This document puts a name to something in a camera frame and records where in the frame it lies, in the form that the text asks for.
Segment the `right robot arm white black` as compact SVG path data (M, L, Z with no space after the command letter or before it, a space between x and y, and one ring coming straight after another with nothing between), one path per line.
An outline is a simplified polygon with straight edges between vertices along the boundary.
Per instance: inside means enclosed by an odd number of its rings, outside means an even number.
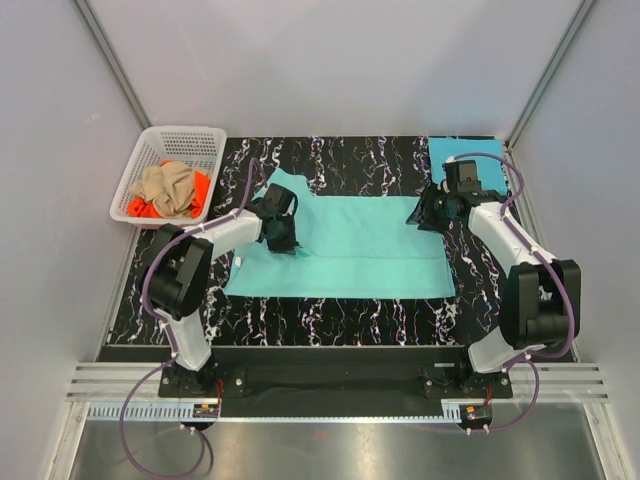
M460 223L484 243L506 275L497 327L466 347L455 366L455 387L470 397L519 360L563 357L580 328L580 267L545 250L515 221L513 196L482 186L478 156L471 152L448 158L442 166L444 180L423 189L407 219L436 233Z

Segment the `teal t shirt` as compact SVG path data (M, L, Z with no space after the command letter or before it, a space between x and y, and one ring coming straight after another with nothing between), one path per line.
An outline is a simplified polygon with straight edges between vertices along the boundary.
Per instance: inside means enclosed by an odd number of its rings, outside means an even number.
M276 169L269 184L298 198L294 254L263 243L235 252L228 296L334 299L440 299L455 286L442 235L407 219L411 196L317 196L302 175Z

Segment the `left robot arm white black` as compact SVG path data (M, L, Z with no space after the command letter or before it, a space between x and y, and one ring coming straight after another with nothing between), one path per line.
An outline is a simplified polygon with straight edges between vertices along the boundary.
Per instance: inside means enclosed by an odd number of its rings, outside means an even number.
M182 371L181 384L196 396L215 386L212 351L205 340L199 308L212 261L239 247L264 242L274 254L293 254L297 195L272 184L263 196L244 198L229 214L183 229L158 229L139 286L141 304L166 333L171 366Z

